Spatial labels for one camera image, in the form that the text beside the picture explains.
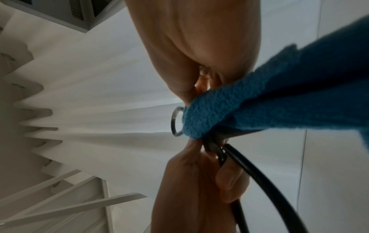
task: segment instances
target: cloth fold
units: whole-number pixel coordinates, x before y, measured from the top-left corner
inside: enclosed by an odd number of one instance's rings
[[[243,79],[196,98],[183,133],[214,126],[356,129],[369,137],[369,17],[298,50],[283,49]]]

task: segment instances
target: white curtain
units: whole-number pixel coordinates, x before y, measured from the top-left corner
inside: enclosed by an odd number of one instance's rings
[[[320,0],[262,1],[258,65],[290,43],[303,46],[316,39],[319,7]],[[42,127],[27,137],[56,140],[33,151],[122,192],[155,198],[166,162],[187,141],[170,132],[172,111],[182,103],[154,70],[127,9],[86,34],[17,12],[3,34],[25,43],[34,56],[6,80],[43,89],[15,105],[52,110],[50,116],[21,122]],[[296,207],[303,142],[304,131],[266,131],[232,144]],[[255,184],[243,205],[252,232],[285,230]]]

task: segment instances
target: blue towel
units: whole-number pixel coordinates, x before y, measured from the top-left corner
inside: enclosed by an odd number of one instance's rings
[[[356,129],[369,144],[369,17],[312,44],[291,45],[243,79],[197,97],[183,133],[234,129]]]

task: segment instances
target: skin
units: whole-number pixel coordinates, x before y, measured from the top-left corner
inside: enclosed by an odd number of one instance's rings
[[[236,233],[228,203],[238,199],[249,185],[249,176],[231,159],[219,167],[213,154],[201,152],[200,140],[190,139],[186,148],[167,164],[155,200],[152,233]],[[225,171],[233,174],[227,185]]]
[[[259,0],[126,0],[150,59],[188,106],[251,72],[260,47]]]

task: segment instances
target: microfiber cloth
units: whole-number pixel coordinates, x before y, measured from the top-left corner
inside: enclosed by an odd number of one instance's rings
[[[356,129],[369,144],[369,17],[312,44],[291,45],[243,79],[197,97],[183,133],[215,126]]]

